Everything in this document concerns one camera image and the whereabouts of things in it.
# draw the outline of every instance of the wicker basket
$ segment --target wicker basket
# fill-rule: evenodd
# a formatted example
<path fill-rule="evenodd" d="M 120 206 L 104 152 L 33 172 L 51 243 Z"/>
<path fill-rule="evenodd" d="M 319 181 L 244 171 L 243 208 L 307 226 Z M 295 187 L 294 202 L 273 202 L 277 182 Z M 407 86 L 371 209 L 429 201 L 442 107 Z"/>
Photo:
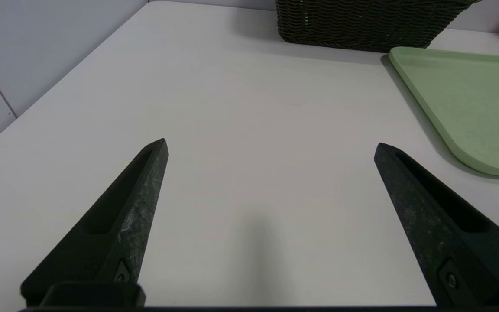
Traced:
<path fill-rule="evenodd" d="M 427 47 L 480 0 L 276 0 L 287 42 L 388 52 Z"/>

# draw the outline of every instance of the green tray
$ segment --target green tray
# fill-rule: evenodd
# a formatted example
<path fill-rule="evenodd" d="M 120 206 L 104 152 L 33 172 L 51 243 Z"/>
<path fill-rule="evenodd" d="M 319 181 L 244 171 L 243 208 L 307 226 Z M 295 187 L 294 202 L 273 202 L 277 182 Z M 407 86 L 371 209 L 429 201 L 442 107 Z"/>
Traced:
<path fill-rule="evenodd" d="M 452 153 L 499 176 L 499 56 L 397 47 L 390 61 Z"/>

